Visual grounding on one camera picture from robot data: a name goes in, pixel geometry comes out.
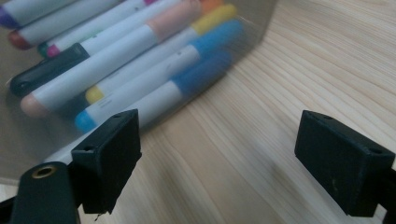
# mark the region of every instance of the table surface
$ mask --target table surface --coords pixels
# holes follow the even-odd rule
[[[392,0],[279,0],[257,48],[142,136],[113,214],[82,223],[381,223],[347,217],[293,150],[312,110],[396,151],[395,36]]]

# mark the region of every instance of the clear plastic container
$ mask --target clear plastic container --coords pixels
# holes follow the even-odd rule
[[[244,37],[230,48],[239,60],[262,40],[276,0],[229,0],[225,3],[237,7],[237,19],[244,24]],[[12,47],[7,41],[8,33],[7,29],[0,29],[0,182],[12,184],[27,169],[82,133],[74,125],[76,109],[73,106],[66,105],[44,119],[29,118],[21,111],[21,98],[12,95],[7,84],[18,73],[39,63],[42,57],[36,49],[23,51]]]

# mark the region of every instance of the yellow marker cap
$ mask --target yellow marker cap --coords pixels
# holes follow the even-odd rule
[[[201,13],[205,15],[211,10],[223,5],[223,0],[200,0],[201,1]]]
[[[99,88],[97,88],[97,86],[93,86],[85,92],[85,99],[87,99],[90,105],[93,105],[96,101],[99,101],[103,97],[105,96],[99,90]]]
[[[201,17],[198,21],[195,21],[191,27],[198,35],[203,35],[214,27],[235,17],[236,13],[236,7],[232,4],[227,4]]]

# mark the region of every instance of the wooden table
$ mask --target wooden table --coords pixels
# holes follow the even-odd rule
[[[279,0],[255,50],[142,136],[113,215],[82,223],[381,223],[347,217],[293,150],[308,109],[396,151],[395,36],[392,0]]]

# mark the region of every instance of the blue marker cap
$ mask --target blue marker cap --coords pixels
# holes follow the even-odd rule
[[[0,24],[8,29],[20,27],[14,19],[8,14],[5,8],[0,7]]]
[[[190,98],[224,75],[231,66],[232,57],[227,51],[218,51],[187,72],[176,75],[172,81],[185,98]]]
[[[242,23],[238,20],[230,20],[191,42],[202,58],[207,57],[216,49],[230,44],[243,33]]]
[[[84,133],[87,133],[96,127],[95,121],[91,119],[86,110],[83,110],[76,116],[75,124],[78,129]]]

